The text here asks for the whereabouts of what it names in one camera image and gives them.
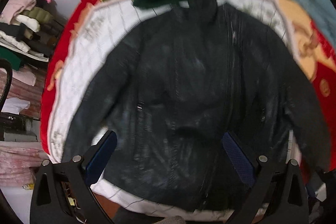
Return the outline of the black jacket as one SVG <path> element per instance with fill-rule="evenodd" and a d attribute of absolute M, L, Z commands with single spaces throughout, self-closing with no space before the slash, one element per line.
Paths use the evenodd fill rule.
<path fill-rule="evenodd" d="M 281 38 L 215 0 L 175 6 L 118 43 L 84 94 L 62 161 L 86 152 L 102 126 L 117 134 L 104 178 L 187 211 L 242 204 L 248 186 L 224 151 L 227 132 L 277 162 L 292 132 L 311 170 L 330 166 L 315 91 Z"/>

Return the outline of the pink folded blanket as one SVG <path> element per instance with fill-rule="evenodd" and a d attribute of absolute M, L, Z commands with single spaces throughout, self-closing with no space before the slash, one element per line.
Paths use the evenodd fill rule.
<path fill-rule="evenodd" d="M 35 171 L 47 154 L 40 149 L 1 146 L 1 186 L 23 187 L 35 182 Z"/>

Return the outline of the pile of folded clothes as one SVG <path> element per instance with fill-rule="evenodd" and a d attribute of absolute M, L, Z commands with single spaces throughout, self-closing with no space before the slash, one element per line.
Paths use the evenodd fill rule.
<path fill-rule="evenodd" d="M 54 0 L 8 0 L 1 12 L 1 58 L 16 71 L 46 68 L 66 22 Z"/>

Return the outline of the red floral blanket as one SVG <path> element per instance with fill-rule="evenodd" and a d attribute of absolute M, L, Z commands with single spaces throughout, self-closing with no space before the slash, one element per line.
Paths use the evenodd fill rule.
<path fill-rule="evenodd" d="M 46 86 L 41 103 L 41 143 L 48 151 L 47 129 L 56 97 L 56 82 L 60 78 L 68 55 L 70 41 L 76 37 L 78 24 L 82 23 L 81 13 L 105 0 L 81 0 L 68 20 L 56 50 L 51 59 L 46 76 Z M 330 133 L 330 167 L 335 168 L 335 48 L 319 30 L 315 21 L 295 0 L 278 0 L 280 7 L 294 27 L 298 46 L 298 61 L 302 70 L 310 78 L 315 89 L 321 111 Z"/>

